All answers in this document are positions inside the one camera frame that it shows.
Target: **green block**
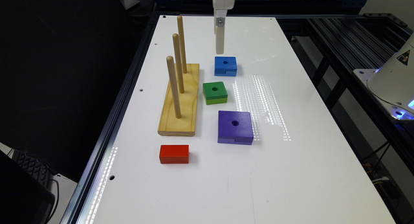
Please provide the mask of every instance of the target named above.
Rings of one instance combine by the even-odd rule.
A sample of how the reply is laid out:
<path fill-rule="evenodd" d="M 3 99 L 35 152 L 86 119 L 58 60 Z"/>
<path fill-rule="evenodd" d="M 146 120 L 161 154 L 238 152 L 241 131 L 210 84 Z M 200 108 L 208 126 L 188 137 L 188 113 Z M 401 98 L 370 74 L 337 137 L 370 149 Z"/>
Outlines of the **green block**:
<path fill-rule="evenodd" d="M 215 98 L 212 100 L 206 100 L 206 104 L 210 105 L 210 104 L 225 104 L 227 103 L 227 98 Z"/>
<path fill-rule="evenodd" d="M 226 87 L 223 82 L 209 82 L 202 84 L 202 92 L 206 100 L 227 98 Z"/>

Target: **metal frame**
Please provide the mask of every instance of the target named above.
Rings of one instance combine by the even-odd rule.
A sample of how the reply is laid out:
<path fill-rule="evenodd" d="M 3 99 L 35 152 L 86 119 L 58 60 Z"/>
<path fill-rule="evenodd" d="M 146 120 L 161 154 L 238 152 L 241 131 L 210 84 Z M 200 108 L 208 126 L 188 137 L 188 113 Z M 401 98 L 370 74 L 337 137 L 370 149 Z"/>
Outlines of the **metal frame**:
<path fill-rule="evenodd" d="M 358 14 L 367 0 L 235 0 L 229 14 Z M 157 0 L 161 10 L 213 12 L 212 0 Z"/>

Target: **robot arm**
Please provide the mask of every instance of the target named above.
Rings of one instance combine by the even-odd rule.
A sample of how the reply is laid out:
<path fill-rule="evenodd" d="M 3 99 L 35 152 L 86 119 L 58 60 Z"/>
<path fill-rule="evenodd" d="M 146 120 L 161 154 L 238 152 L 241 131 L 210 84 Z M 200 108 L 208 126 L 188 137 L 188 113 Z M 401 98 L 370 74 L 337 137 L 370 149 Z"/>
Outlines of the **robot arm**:
<path fill-rule="evenodd" d="M 226 23 L 227 10 L 231 10 L 235 0 L 213 0 L 214 7 L 214 33 L 215 51 L 224 53 L 224 24 Z"/>

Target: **blue square block with hole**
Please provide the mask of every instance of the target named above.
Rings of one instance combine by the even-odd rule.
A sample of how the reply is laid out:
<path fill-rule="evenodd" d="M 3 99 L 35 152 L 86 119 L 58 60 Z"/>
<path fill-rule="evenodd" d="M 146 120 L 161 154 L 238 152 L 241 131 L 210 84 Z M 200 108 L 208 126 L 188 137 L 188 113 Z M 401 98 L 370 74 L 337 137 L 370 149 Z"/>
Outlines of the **blue square block with hole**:
<path fill-rule="evenodd" d="M 234 56 L 216 56 L 214 63 L 215 76 L 236 76 L 237 63 Z"/>

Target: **wooden peg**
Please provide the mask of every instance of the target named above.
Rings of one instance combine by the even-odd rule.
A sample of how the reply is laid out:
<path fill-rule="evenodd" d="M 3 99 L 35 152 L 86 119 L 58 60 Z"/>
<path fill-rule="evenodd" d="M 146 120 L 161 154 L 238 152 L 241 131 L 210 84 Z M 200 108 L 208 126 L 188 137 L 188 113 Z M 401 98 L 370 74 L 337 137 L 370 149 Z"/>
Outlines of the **wooden peg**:
<path fill-rule="evenodd" d="M 177 78 L 179 79 L 179 91 L 184 92 L 184 82 L 182 81 L 181 59 L 180 59 L 180 41 L 179 35 L 173 34 L 175 65 L 177 66 Z"/>
<path fill-rule="evenodd" d="M 182 72 L 187 73 L 186 46 L 184 44 L 184 25 L 182 24 L 182 16 L 177 17 L 177 22 L 179 24 Z"/>
<path fill-rule="evenodd" d="M 171 93 L 173 95 L 175 117 L 181 118 L 179 92 L 177 90 L 177 79 L 175 78 L 174 58 L 167 56 L 167 67 L 169 74 L 169 82 L 171 84 Z"/>

